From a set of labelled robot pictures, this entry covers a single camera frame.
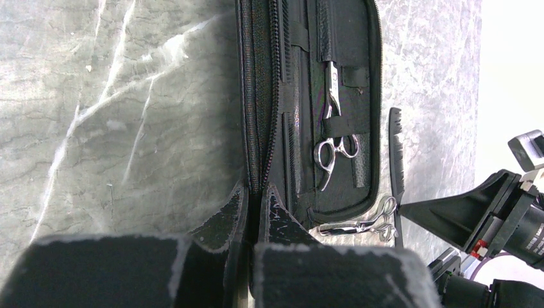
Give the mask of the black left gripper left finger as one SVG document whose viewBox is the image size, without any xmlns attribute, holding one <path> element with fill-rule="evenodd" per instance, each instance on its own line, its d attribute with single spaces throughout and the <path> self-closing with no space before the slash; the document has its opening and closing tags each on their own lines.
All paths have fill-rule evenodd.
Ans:
<svg viewBox="0 0 544 308">
<path fill-rule="evenodd" d="M 187 234 L 71 234 L 36 240 L 1 290 L 2 307 L 244 307 L 248 192 Z"/>
</svg>

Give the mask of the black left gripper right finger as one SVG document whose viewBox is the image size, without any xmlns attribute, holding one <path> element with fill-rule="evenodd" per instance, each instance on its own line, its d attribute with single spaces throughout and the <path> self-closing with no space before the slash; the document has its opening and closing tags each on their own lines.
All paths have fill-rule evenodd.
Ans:
<svg viewBox="0 0 544 308">
<path fill-rule="evenodd" d="M 268 184 L 253 249 L 256 307 L 439 307 L 430 271 L 412 251 L 321 244 Z"/>
</svg>

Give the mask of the black hair comb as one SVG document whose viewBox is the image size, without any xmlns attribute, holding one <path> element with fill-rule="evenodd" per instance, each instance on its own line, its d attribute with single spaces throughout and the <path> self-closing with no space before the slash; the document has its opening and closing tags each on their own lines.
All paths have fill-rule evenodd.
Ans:
<svg viewBox="0 0 544 308">
<path fill-rule="evenodd" d="M 404 180 L 404 149 L 400 140 L 402 132 L 402 110 L 391 107 L 389 109 L 388 145 L 389 145 L 389 174 L 391 179 L 391 194 L 395 198 L 397 206 L 394 213 L 395 228 L 398 235 L 395 237 L 395 246 L 404 247 L 402 235 L 402 220 L 399 213 L 402 196 L 405 192 Z"/>
</svg>

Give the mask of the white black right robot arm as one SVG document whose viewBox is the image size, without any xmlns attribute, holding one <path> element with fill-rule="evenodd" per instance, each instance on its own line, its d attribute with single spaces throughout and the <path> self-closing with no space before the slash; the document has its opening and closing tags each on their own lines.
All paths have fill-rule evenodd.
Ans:
<svg viewBox="0 0 544 308">
<path fill-rule="evenodd" d="M 409 203 L 400 215 L 480 261 L 500 252 L 543 270 L 543 193 L 535 180 L 502 169 L 476 188 L 436 200 Z M 543 290 L 527 282 L 464 278 L 451 251 L 429 264 L 443 307 L 543 307 Z"/>
</svg>

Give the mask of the black zippered tool case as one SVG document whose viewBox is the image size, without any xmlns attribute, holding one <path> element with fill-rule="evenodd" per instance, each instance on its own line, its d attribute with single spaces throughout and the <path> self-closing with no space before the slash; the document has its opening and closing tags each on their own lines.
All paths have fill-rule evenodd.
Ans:
<svg viewBox="0 0 544 308">
<path fill-rule="evenodd" d="M 274 184 L 305 228 L 356 218 L 380 189 L 382 34 L 375 1 L 236 1 L 242 136 L 250 197 Z M 324 191 L 326 68 L 338 68 L 343 117 L 360 143 Z"/>
</svg>

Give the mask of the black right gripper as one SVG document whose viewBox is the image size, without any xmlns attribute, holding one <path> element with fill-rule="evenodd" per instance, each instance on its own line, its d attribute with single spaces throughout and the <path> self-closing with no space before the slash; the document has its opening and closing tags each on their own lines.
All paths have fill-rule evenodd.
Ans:
<svg viewBox="0 0 544 308">
<path fill-rule="evenodd" d="M 463 194 L 403 204 L 400 215 L 479 260 L 505 251 L 542 271 L 542 180 L 542 169 L 502 169 Z M 448 248 L 427 267 L 439 285 L 447 275 L 461 276 L 461 256 Z"/>
</svg>

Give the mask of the silver hair cutting scissors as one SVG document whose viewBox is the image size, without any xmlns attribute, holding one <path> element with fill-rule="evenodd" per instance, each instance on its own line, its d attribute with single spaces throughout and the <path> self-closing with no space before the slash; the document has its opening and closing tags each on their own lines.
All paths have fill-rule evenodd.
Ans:
<svg viewBox="0 0 544 308">
<path fill-rule="evenodd" d="M 327 98 L 324 104 L 324 113 L 321 119 L 323 140 L 314 147 L 314 161 L 324 174 L 319 183 L 319 190 L 324 191 L 331 179 L 338 154 L 352 159 L 359 154 L 360 143 L 352 133 L 345 117 L 342 115 L 339 99 L 339 71 L 336 63 L 327 62 L 326 86 Z"/>
</svg>

